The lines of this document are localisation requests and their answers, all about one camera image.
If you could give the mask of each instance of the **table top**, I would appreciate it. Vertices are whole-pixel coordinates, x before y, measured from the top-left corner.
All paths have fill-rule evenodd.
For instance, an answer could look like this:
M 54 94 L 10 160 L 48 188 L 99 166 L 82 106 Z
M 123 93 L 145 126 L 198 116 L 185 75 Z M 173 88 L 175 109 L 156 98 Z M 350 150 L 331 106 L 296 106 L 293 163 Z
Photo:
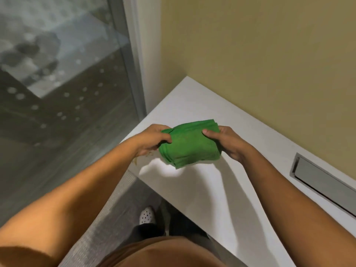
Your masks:
M 291 178 L 289 172 L 298 152 L 354 188 L 355 180 L 190 77 L 126 138 L 152 123 L 174 127 L 207 119 L 232 127 L 298 189 L 356 236 L 354 218 Z M 166 165 L 156 151 L 135 159 L 129 170 L 249 267 L 295 266 L 269 223 L 244 168 L 225 153 L 217 161 L 176 170 Z

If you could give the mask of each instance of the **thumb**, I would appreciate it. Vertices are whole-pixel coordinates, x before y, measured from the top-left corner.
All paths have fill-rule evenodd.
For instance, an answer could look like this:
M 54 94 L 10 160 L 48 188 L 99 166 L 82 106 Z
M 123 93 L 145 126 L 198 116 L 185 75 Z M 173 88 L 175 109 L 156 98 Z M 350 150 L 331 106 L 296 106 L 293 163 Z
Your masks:
M 202 133 L 211 139 L 219 139 L 220 140 L 220 137 L 221 137 L 220 133 L 217 133 L 217 132 L 214 132 L 211 130 L 207 130 L 207 129 L 203 129 Z
M 161 133 L 161 141 L 167 141 L 168 143 L 172 143 L 171 135 L 168 133 Z

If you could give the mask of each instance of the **folded green cloth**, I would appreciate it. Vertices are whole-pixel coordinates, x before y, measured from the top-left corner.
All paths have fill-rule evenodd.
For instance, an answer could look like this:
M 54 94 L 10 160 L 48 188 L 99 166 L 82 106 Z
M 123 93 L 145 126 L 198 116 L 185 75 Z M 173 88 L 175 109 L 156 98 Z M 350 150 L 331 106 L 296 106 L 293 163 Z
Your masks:
M 221 150 L 214 140 L 202 134 L 203 129 L 219 132 L 214 120 L 184 123 L 162 132 L 172 137 L 172 143 L 162 143 L 159 152 L 163 159 L 179 169 L 201 160 L 217 160 Z

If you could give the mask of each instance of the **glass door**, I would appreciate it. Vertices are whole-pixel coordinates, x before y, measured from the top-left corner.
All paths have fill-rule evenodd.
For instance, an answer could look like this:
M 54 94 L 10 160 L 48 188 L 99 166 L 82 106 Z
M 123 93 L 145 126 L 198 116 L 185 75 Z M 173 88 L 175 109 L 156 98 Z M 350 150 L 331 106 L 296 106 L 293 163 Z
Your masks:
M 2 225 L 144 116 L 122 0 L 0 0 Z

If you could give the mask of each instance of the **white shoe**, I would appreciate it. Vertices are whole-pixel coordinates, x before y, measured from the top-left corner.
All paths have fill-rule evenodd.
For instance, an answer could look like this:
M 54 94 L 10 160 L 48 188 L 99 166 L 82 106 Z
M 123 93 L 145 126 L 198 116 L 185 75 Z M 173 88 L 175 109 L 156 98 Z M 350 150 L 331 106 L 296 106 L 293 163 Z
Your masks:
M 154 210 L 151 206 L 146 207 L 140 215 L 140 225 L 146 223 L 156 224 L 156 217 L 154 215 Z

